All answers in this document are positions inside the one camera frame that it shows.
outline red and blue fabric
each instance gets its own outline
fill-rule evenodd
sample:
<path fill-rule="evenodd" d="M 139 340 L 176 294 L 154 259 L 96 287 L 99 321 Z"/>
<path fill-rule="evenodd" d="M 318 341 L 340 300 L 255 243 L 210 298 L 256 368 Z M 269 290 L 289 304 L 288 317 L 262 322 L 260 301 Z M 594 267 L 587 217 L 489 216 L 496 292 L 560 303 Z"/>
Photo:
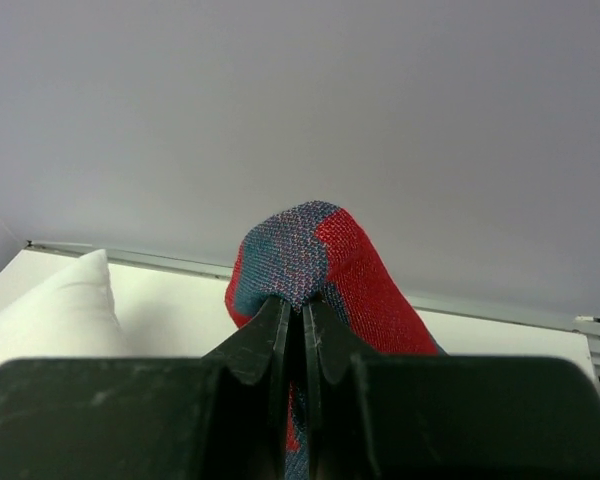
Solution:
<path fill-rule="evenodd" d="M 243 240 L 225 295 L 245 325 L 271 295 L 300 310 L 316 294 L 354 333 L 383 353 L 442 353 L 393 283 L 366 233 L 346 210 L 304 203 L 274 215 Z M 291 391 L 285 477 L 308 478 L 304 395 Z"/>

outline towel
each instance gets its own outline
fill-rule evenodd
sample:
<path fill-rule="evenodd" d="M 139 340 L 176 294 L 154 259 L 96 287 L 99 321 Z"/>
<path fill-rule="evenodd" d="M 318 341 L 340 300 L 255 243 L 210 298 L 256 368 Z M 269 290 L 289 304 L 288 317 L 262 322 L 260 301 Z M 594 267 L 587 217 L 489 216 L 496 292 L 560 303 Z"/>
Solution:
<path fill-rule="evenodd" d="M 395 285 L 364 230 L 344 209 L 312 201 L 278 213 L 244 238 L 225 295 L 238 327 L 275 295 L 300 311 L 316 294 L 383 353 L 443 353 Z M 290 392 L 285 478 L 307 480 L 304 393 Z"/>

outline pillow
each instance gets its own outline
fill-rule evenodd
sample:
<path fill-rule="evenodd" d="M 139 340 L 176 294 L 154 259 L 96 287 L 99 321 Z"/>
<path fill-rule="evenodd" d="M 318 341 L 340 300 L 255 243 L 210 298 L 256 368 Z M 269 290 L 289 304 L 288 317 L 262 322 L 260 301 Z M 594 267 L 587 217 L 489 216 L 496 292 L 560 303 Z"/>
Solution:
<path fill-rule="evenodd" d="M 0 365 L 20 357 L 128 354 L 104 250 L 84 255 L 0 312 Z"/>

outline white cushion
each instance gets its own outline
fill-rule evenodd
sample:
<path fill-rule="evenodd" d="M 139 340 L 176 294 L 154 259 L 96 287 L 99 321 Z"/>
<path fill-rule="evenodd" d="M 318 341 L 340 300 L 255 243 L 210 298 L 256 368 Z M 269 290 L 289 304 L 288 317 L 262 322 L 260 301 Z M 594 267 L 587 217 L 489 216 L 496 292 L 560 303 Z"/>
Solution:
<path fill-rule="evenodd" d="M 79 258 L 0 312 L 0 364 L 20 357 L 128 354 L 104 250 Z"/>

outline knitted fabric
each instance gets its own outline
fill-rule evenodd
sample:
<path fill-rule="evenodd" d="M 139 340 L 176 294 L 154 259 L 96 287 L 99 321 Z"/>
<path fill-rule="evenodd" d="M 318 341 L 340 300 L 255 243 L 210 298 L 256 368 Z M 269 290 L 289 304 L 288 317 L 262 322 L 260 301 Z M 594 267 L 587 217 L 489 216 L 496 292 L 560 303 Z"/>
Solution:
<path fill-rule="evenodd" d="M 362 228 L 345 210 L 325 202 L 308 202 L 274 215 L 247 234 L 225 303 L 242 327 L 271 295 L 299 311 L 317 293 L 343 323 L 380 352 L 440 352 Z M 304 395 L 292 386 L 290 397 L 285 477 L 306 480 Z"/>

